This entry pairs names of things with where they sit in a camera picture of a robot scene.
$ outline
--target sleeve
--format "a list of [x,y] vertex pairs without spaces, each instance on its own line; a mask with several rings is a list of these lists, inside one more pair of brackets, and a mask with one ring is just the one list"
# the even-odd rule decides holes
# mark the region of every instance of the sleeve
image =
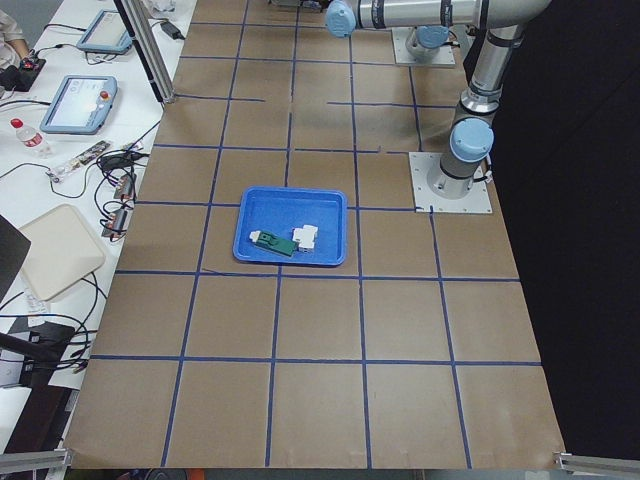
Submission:
[[18,23],[2,10],[0,10],[0,32],[2,32],[5,42],[24,40],[24,33]]

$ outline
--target black curtain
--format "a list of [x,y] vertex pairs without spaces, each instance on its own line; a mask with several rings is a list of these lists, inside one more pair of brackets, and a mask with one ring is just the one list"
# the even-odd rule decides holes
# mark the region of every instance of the black curtain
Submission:
[[634,460],[639,21],[638,0],[554,0],[510,66],[492,152],[566,449]]

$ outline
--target white desk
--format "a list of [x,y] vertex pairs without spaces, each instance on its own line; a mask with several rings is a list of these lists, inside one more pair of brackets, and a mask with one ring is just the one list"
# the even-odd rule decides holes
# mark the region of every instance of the white desk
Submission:
[[[196,1],[178,0],[176,11],[170,15],[171,21],[185,36]],[[102,9],[115,9],[115,6],[111,1],[65,0],[51,22],[84,28],[89,25]],[[165,60],[167,70],[173,77],[178,65],[183,41],[170,39],[159,27],[153,28],[153,32]],[[39,50],[59,43],[75,45],[79,35],[79,32],[74,30],[51,27],[43,32],[34,48]],[[47,107],[17,104],[0,109],[0,174],[24,162],[42,163],[51,167],[57,166],[103,139],[111,140],[114,147],[119,148],[128,142],[136,140],[160,120],[162,107],[153,95],[134,48],[126,55],[99,65],[89,65],[85,60],[84,53],[73,47],[44,50],[40,56],[47,60],[42,73],[29,92],[16,93],[11,98],[12,100],[51,101],[65,75],[111,75],[117,79],[119,89],[114,107],[102,129],[95,135],[47,135],[46,138],[54,150],[54,155],[44,160],[33,158],[24,150],[15,138],[15,132],[9,124],[9,120],[14,117],[20,117],[26,124],[37,128]],[[153,130],[145,137],[143,141],[145,152],[150,151],[155,133],[155,130]],[[144,169],[139,169],[139,180],[142,179],[143,173]],[[64,194],[76,195],[82,190],[83,176],[84,170],[75,172],[62,184],[56,185],[55,188]],[[93,192],[101,179],[102,176],[98,169],[92,168],[88,175],[86,193],[78,199],[71,200],[51,193],[49,179],[43,169],[28,166],[20,168],[10,176],[0,180],[0,214],[13,225],[21,227],[58,205],[71,204],[78,208],[96,234],[100,235],[102,231],[102,227],[99,224],[100,214],[93,202]],[[111,199],[112,196],[113,189],[107,185],[103,186],[99,191],[98,199],[104,203]],[[110,243],[105,240],[104,243],[107,245],[109,254],[104,265],[95,274],[100,287],[105,292],[108,292],[122,248],[122,242]],[[6,298],[11,298],[14,294],[21,292],[23,288],[24,285],[18,278]],[[49,311],[51,313],[84,318],[92,304],[93,295],[92,286],[79,282],[54,297],[48,304]],[[87,321],[86,326],[88,329],[98,328],[103,308],[104,300],[101,299],[93,315]],[[2,313],[24,314],[27,311],[26,300],[21,297]],[[0,331],[6,332],[10,323],[10,321],[2,319],[0,321]],[[60,320],[60,323],[74,326],[71,321]],[[66,352],[63,358],[67,358],[69,353],[69,351]],[[54,373],[50,384],[79,389],[83,377],[83,373],[73,374],[71,369],[63,370]],[[12,389],[0,388],[0,405],[3,406],[2,412],[0,412],[0,451],[4,451],[6,447],[6,442],[11,436],[20,412],[26,403],[28,391],[29,389],[21,387]]]

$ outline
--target brown table surface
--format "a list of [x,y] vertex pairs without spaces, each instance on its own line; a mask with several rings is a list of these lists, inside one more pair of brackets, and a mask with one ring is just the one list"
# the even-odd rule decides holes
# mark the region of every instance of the brown table surface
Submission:
[[[323,23],[196,6],[75,467],[540,469],[563,450],[495,192],[491,215],[414,212],[407,152],[444,150],[460,62],[396,66],[389,32]],[[252,185],[343,191],[346,261],[236,261]]]

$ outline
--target blue plastic tray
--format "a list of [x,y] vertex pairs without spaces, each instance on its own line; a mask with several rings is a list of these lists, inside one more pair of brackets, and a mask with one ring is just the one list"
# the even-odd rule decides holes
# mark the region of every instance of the blue plastic tray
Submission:
[[[249,234],[265,230],[291,239],[293,229],[318,227],[313,252],[287,257],[254,245]],[[250,187],[242,195],[233,242],[234,256],[244,262],[336,266],[347,256],[347,197],[337,190]]]

